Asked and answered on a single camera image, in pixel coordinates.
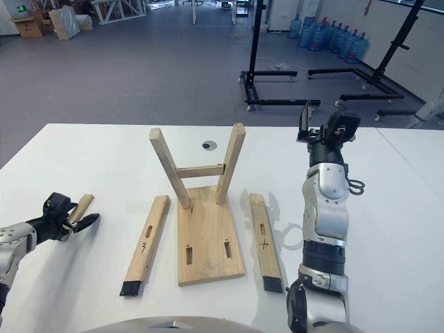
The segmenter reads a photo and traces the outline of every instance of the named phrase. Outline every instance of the metal stand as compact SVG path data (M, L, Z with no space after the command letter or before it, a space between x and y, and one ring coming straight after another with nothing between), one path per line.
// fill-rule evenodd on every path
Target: metal stand
M375 121L385 116L413 116L415 113L416 110L378 110Z
M364 71L358 68L342 68L342 69L310 69L308 71L308 78L311 78L314 74L326 74L326 73L354 73L357 77L356 79L364 79L365 82L362 83L362 89L367 90L369 85L379 89L384 94L355 94L355 95L346 95L343 94L339 97L339 100L336 101L335 106L340 106L343 101L360 101L360 100L375 100L375 99L387 99L389 102L393 101L393 99L403 99L404 95L401 95L396 90L388 87L384 83L381 83L381 78L386 71L386 67L389 64L391 58L395 54L398 47L404 50L409 50L408 46L405 46L403 43L410 33L410 30L413 28L416 20L418 19L418 12L421 9L424 0L416 0L412 9L410 10L409 15L405 19L401 29L396 35L395 40L391 42L391 46L388 49L384 59L382 59L379 67L373 72L373 75L367 74Z
M250 67L248 71L242 71L238 82L244 84L247 111L251 110L252 105L305 105L306 99L259 99L255 87L256 76L288 76L289 81L298 75L297 71L255 71L257 44L259 43L259 32L261 26L262 11L266 9L264 0L257 0L257 9L255 15L255 26L253 31L253 45L251 46ZM311 100L311 104L319 106L321 101Z

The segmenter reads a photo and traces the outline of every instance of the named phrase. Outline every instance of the wooden stool leg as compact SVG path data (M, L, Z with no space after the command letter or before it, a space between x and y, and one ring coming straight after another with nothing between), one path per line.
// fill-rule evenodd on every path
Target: wooden stool leg
M153 148L159 157L160 163L164 167L166 175L174 189L174 192L178 196L178 200L182 207L186 210L189 208L189 197L183 181L178 177L176 173L176 164L174 163L173 157L168 149L165 138L162 135L160 128L153 128L150 131L150 141Z
M231 178L233 177L234 168L236 167L237 158L241 152L242 144L245 138L245 128L241 123L233 125L228 142L227 153L223 161L225 165L225 172L219 177L216 189L216 203L221 205L225 203L227 198L228 187L230 186Z

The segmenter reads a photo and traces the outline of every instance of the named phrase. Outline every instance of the cardboard box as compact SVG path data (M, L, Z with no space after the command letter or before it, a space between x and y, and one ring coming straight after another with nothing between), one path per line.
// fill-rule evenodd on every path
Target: cardboard box
M44 29L41 22L34 17L23 17L21 19L12 20L17 27L22 38L43 37Z

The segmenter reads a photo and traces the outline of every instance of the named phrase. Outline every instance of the rectangular slot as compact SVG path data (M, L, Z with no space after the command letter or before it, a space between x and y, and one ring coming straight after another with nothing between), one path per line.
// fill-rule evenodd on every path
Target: rectangular slot
M260 227L261 227L262 236L265 236L265 225L263 223L261 223Z
M193 264L193 248L188 247L187 251L187 265Z
M225 246L225 254L227 255L227 258L231 258L231 245L229 241L224 241L223 245Z
M150 225L148 229L146 230L145 238L150 238L151 230L153 229L153 226Z

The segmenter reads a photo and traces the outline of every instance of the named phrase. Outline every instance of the tiled floor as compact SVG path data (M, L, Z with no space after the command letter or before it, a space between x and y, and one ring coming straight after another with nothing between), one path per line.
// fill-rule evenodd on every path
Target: tiled floor
M263 107L247 112L241 70L247 70L251 17L233 26L230 12L176 6L144 18L95 25L69 41L55 34L23 40L3 37L0 46L0 167L46 123L125 123L229 126L294 126L301 107ZM343 67L335 55L299 49L286 34L263 34L257 69L279 62L299 71L285 79L257 83L265 99L320 99L314 125L326 122L342 93L362 93L350 75L307 80L307 69ZM379 108L418 108L406 98L349 102L363 126L403 127L405 117L375 123ZM427 124L437 128L435 123Z

